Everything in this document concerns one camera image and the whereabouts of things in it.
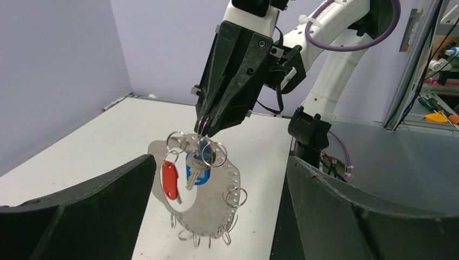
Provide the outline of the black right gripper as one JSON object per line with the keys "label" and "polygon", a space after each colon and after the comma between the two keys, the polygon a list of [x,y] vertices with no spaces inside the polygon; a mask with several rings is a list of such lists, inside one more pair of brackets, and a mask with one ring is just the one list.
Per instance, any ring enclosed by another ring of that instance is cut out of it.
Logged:
{"label": "black right gripper", "polygon": [[216,29],[200,83],[195,86],[195,130],[213,137],[241,124],[264,85],[276,91],[279,106],[277,110],[265,109],[280,114],[284,109],[281,96],[306,77],[302,49],[298,44],[287,47],[283,34],[274,41],[232,22],[222,22]]}

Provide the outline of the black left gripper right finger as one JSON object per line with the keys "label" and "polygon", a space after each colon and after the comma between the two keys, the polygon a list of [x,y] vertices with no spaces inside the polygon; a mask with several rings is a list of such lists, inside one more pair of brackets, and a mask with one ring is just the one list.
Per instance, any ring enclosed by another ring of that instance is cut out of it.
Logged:
{"label": "black left gripper right finger", "polygon": [[286,177],[306,259],[458,259],[458,216],[382,199],[295,156]]}

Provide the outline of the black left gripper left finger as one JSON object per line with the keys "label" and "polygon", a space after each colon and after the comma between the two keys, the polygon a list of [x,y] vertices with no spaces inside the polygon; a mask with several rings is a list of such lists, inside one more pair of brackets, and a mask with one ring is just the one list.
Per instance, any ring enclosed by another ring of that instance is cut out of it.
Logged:
{"label": "black left gripper left finger", "polygon": [[1,207],[1,259],[131,259],[156,170],[151,154]]}

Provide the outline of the blue key tag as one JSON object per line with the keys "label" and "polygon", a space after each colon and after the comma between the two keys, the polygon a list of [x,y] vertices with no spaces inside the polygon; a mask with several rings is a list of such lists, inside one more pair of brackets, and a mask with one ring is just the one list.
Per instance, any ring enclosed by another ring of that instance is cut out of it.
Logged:
{"label": "blue key tag", "polygon": [[191,151],[186,164],[190,169],[190,177],[187,180],[186,189],[191,190],[198,178],[205,170],[209,169],[209,164],[212,163],[213,155],[210,148],[206,148],[209,144],[207,139],[201,139],[195,150]]}

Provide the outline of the silver key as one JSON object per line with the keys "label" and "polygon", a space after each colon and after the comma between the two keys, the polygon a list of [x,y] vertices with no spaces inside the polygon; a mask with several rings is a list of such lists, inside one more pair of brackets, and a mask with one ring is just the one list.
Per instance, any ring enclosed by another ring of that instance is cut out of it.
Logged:
{"label": "silver key", "polygon": [[207,165],[207,161],[197,151],[190,153],[186,160],[186,165],[190,168],[190,177],[187,180],[186,189],[190,191],[195,186],[199,176],[205,170],[209,170],[210,166]]}

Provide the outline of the metal keyring plate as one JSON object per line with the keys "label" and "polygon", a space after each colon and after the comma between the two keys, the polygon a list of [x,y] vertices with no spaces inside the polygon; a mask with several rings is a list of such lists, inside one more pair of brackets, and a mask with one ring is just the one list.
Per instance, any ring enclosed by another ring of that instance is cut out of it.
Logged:
{"label": "metal keyring plate", "polygon": [[[189,191],[186,189],[190,169],[186,159],[195,150],[201,139],[207,139],[206,148],[212,150],[210,169],[205,170]],[[155,179],[152,187],[153,196],[160,201],[171,215],[171,227],[181,225],[189,234],[178,235],[179,240],[192,240],[194,247],[199,247],[202,239],[209,243],[222,239],[231,244],[230,232],[238,216],[237,210],[247,201],[247,191],[240,186],[239,170],[228,159],[226,147],[199,134],[185,134],[174,131],[166,140],[152,141],[148,154],[157,162]],[[178,172],[179,199],[170,200],[162,189],[162,164],[172,162]]]}

